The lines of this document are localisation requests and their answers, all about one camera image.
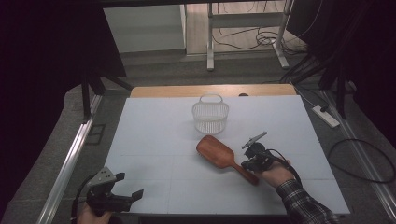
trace table leg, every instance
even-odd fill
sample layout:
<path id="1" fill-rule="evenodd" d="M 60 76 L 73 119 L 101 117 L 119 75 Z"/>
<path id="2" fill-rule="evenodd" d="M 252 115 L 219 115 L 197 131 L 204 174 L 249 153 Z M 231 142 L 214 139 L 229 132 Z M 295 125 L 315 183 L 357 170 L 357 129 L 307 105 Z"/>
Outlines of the table leg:
<path id="1" fill-rule="evenodd" d="M 215 55 L 213 51 L 213 40 L 212 40 L 212 31 L 213 31 L 213 12 L 212 12 L 212 4 L 207 4 L 207 15 L 209 18 L 208 24 L 208 35 L 207 35 L 207 71 L 213 71 L 215 69 Z"/>
<path id="2" fill-rule="evenodd" d="M 276 42 L 273 44 L 274 51 L 283 69 L 289 69 L 289 64 L 285 58 L 285 55 L 283 54 L 280 43 L 283 39 L 283 34 L 285 33 L 286 25 L 288 24 L 291 5 L 292 5 L 291 0 L 286 3 L 285 9 L 283 11 L 282 22 L 280 23 L 279 31 L 277 33 Z"/>

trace plaid sleeve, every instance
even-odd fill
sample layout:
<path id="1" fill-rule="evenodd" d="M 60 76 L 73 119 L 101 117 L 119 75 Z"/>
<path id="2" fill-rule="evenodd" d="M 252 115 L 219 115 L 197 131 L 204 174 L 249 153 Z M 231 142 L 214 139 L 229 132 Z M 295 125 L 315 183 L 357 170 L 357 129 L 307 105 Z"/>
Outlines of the plaid sleeve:
<path id="1" fill-rule="evenodd" d="M 276 188 L 292 223 L 340 223 L 326 206 L 318 203 L 294 179 Z"/>

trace gray carpet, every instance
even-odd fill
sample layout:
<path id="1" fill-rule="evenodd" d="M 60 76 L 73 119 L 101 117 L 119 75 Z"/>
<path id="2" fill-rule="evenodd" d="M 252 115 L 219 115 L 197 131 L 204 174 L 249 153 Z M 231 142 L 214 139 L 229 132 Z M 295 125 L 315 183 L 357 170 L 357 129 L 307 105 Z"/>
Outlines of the gray carpet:
<path id="1" fill-rule="evenodd" d="M 302 56 L 290 56 L 288 59 L 290 64 L 294 65 L 302 59 Z M 178 53 L 123 55 L 123 62 L 128 74 L 124 80 L 135 86 L 257 84 L 279 80 L 286 72 L 280 68 L 272 52 L 217 55 L 213 72 L 206 71 L 205 57 L 200 55 L 190 57 Z M 302 85 L 316 91 L 318 79 L 318 76 L 311 77 Z M 106 160 L 124 101 L 129 96 L 129 92 L 112 82 L 106 80 L 104 82 L 108 91 L 102 99 L 92 132 L 81 151 L 53 223 L 70 223 L 71 202 L 80 183 L 86 176 L 101 169 Z M 323 104 L 317 96 L 302 92 L 314 104 Z M 48 143 L 15 197 L 8 204 L 2 223 L 35 223 L 37 221 L 82 122 L 80 87 L 70 90 L 64 101 L 64 111 Z M 310 104 L 305 105 L 323 150 L 327 153 L 334 143 L 345 137 L 339 128 L 331 129 L 319 119 L 310 110 Z M 351 94 L 346 96 L 346 116 L 359 139 L 375 144 L 383 149 L 393 161 L 396 161 L 395 149 L 361 113 L 359 107 L 353 102 Z M 391 170 L 385 165 L 383 158 L 371 150 L 368 153 L 373 158 L 378 171 L 383 176 L 390 175 Z M 335 151 L 332 161 L 345 165 L 348 170 L 362 175 L 360 165 L 351 152 L 349 144 L 344 144 Z M 350 216 L 341 218 L 342 223 L 391 223 L 370 183 L 350 177 L 336 168 L 332 170 L 351 211 Z M 389 184 L 389 187 L 395 194 L 395 184 Z M 121 217 L 127 223 L 136 223 L 135 217 Z"/>

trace person's arm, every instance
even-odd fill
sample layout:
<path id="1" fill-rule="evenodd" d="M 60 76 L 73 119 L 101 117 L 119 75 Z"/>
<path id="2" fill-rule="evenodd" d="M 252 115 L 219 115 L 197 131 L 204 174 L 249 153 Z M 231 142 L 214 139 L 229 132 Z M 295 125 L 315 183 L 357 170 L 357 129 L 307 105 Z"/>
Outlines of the person's arm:
<path id="1" fill-rule="evenodd" d="M 274 162 L 260 176 L 276 189 L 292 223 L 339 223 L 338 217 L 312 198 L 280 163 Z"/>

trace black backdrop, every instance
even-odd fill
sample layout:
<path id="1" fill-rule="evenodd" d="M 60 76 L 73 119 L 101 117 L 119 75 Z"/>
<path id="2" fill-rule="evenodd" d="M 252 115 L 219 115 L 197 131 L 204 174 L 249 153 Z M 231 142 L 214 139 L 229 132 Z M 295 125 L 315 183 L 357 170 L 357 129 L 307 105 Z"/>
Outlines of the black backdrop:
<path id="1" fill-rule="evenodd" d="M 102 8 L 53 2 L 0 1 L 1 216 L 80 76 L 125 76 Z"/>
<path id="2" fill-rule="evenodd" d="M 366 116 L 396 147 L 396 2 L 374 1 L 346 49 L 343 67 Z"/>
<path id="3" fill-rule="evenodd" d="M 320 61 L 328 59 L 340 46 L 357 9 L 370 4 L 357 30 L 342 49 L 341 70 L 357 91 L 355 102 L 365 115 L 396 147 L 396 1 L 324 0 L 318 17 L 319 0 L 296 0 L 288 30 L 308 43 L 308 52 Z"/>

